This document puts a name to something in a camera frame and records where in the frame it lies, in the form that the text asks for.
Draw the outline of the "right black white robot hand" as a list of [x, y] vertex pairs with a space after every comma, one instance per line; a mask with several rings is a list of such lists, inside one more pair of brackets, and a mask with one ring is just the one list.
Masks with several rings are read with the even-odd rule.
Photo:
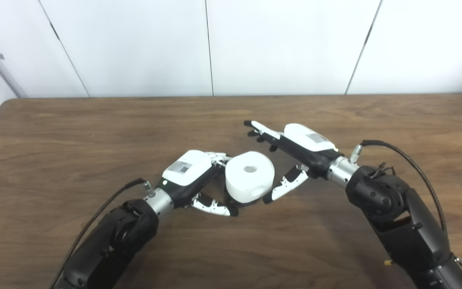
[[243, 125], [251, 128], [247, 134], [249, 137], [256, 137], [258, 143], [269, 144], [271, 153], [282, 151], [300, 163], [284, 174], [262, 197], [264, 204], [280, 199], [309, 178], [325, 179], [331, 163], [343, 156], [334, 143], [299, 123], [287, 124], [282, 132], [253, 120], [245, 120]]

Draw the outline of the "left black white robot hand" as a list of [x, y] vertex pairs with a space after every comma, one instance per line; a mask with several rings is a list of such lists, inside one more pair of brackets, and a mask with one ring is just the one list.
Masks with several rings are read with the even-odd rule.
[[218, 174], [225, 172], [232, 159], [226, 153], [188, 150], [162, 174], [155, 189], [146, 198], [158, 216], [172, 209], [192, 208], [219, 216], [238, 216], [238, 209], [202, 192]]

